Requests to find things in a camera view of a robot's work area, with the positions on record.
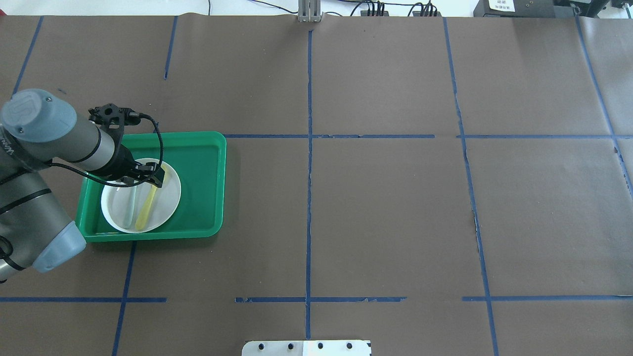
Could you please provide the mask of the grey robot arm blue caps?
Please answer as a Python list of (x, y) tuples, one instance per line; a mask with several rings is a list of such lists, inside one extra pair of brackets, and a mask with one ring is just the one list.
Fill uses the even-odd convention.
[(160, 134), (151, 116), (112, 103), (80, 119), (72, 105), (43, 89), (18, 91), (2, 106), (2, 282), (28, 268), (49, 272), (86, 248), (41, 171), (58, 167), (113, 187), (162, 187), (162, 160), (142, 164), (122, 143), (126, 126), (144, 119)]

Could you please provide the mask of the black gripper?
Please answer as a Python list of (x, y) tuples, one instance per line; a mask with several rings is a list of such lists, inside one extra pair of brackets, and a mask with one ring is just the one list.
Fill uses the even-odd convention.
[(108, 181), (123, 181), (126, 184), (132, 184), (136, 181), (149, 183), (156, 188), (163, 186), (166, 172), (161, 167), (161, 160), (157, 163), (140, 164), (133, 158), (131, 151), (122, 144), (125, 128), (140, 124), (142, 119), (147, 119), (154, 125), (159, 142), (161, 142), (158, 124), (151, 116), (145, 113), (140, 113), (131, 108), (118, 107), (112, 103), (89, 109), (89, 120), (99, 125), (100, 129), (113, 140), (114, 144), (112, 154), (106, 164), (88, 171), (89, 174)]

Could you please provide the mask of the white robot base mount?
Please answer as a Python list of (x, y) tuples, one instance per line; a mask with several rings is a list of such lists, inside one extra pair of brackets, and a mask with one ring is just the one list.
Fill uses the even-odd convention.
[(282, 340), (251, 341), (242, 356), (371, 356), (371, 342), (366, 340)]

